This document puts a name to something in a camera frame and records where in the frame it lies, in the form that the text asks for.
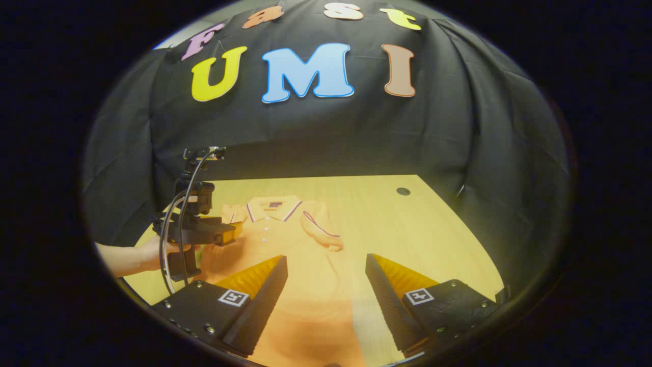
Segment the shirt sleeve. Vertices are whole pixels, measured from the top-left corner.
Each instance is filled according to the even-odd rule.
[[[335,231],[328,206],[324,202],[307,203],[300,208],[301,226],[317,242],[330,251],[339,251],[344,244],[342,237]]]
[[[243,206],[240,204],[223,204],[222,205],[222,223],[229,224],[235,222],[244,222],[246,219]]]

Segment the human hand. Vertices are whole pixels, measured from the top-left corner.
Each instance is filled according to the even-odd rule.
[[[158,260],[158,247],[160,243],[160,237],[154,235],[142,246],[135,247],[138,250],[141,265],[144,270],[160,270],[160,261]],[[165,254],[167,256],[169,253],[179,252],[179,244],[168,241],[166,246],[168,252]],[[191,245],[183,245],[183,251],[188,251]],[[201,249],[201,245],[195,245],[195,251]]]

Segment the table surface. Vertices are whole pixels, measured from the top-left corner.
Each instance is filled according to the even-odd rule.
[[[252,197],[297,195],[326,202],[335,229],[344,239],[342,260],[351,280],[353,327],[368,367],[402,360],[364,273],[366,255],[375,253],[439,283],[459,279],[495,300],[503,288],[496,266],[482,245],[446,203],[416,175],[275,178],[216,181],[213,209],[245,204]],[[399,187],[409,195],[396,192]],[[150,228],[142,245],[154,235]],[[150,304],[168,295],[160,271],[125,277]],[[175,288],[183,282],[175,283]]]

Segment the shirt collar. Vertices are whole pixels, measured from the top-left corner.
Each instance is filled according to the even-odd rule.
[[[283,202],[283,205],[279,206],[273,212],[266,212],[261,206],[263,202]],[[290,195],[286,197],[254,197],[247,203],[246,207],[247,214],[252,222],[265,219],[266,217],[287,221],[300,204],[301,200],[299,200],[298,196]]]

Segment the black cable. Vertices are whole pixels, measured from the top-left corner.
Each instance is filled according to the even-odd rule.
[[[165,219],[163,219],[163,223],[161,224],[161,234],[160,234],[160,241],[158,243],[158,262],[160,263],[161,266],[161,275],[163,275],[163,283],[165,283],[165,288],[168,289],[168,293],[172,295],[172,290],[170,289],[170,286],[168,285],[168,279],[165,275],[165,270],[163,269],[163,256],[167,256],[168,254],[163,255],[163,241],[167,241],[167,238],[163,238],[165,236],[165,228],[167,223],[170,221],[170,217],[172,216],[172,211],[174,210],[174,203],[177,202],[183,195],[185,195],[186,191],[182,191],[177,194],[177,196],[172,199],[172,202],[170,203],[170,208],[168,209],[168,212],[165,213]]]
[[[188,185],[188,190],[186,191],[186,197],[183,199],[183,203],[181,205],[181,212],[179,213],[179,256],[181,256],[181,266],[183,267],[183,283],[185,285],[188,285],[188,270],[186,270],[186,259],[185,259],[185,254],[183,253],[183,235],[181,232],[181,228],[183,225],[183,215],[186,213],[186,205],[188,204],[188,198],[190,197],[192,184],[195,182],[195,178],[197,177],[197,172],[199,172],[201,165],[206,161],[206,159],[211,155],[218,153],[218,151],[219,149],[208,152],[206,155],[203,156],[203,158],[201,158],[201,161],[195,168],[195,172],[192,174],[192,177],[190,178],[190,184]]]

